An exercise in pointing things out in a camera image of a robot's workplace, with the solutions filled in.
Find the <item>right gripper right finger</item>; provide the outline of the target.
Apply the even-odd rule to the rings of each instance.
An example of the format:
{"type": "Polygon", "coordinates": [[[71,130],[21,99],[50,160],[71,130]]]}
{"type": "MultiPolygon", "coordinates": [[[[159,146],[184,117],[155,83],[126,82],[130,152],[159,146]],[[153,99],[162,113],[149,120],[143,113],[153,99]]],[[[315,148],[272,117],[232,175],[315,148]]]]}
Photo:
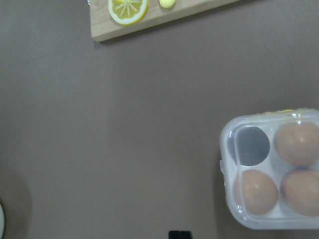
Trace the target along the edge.
{"type": "Polygon", "coordinates": [[[192,232],[191,231],[180,231],[179,238],[180,239],[192,239],[192,232]]]}

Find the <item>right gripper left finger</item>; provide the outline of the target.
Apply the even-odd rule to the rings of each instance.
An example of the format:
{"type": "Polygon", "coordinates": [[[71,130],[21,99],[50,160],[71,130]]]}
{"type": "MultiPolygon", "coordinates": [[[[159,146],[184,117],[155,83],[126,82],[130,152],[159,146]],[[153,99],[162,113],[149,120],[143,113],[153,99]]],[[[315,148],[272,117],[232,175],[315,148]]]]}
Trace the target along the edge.
{"type": "Polygon", "coordinates": [[[169,231],[168,239],[180,239],[180,231],[169,231]]]}

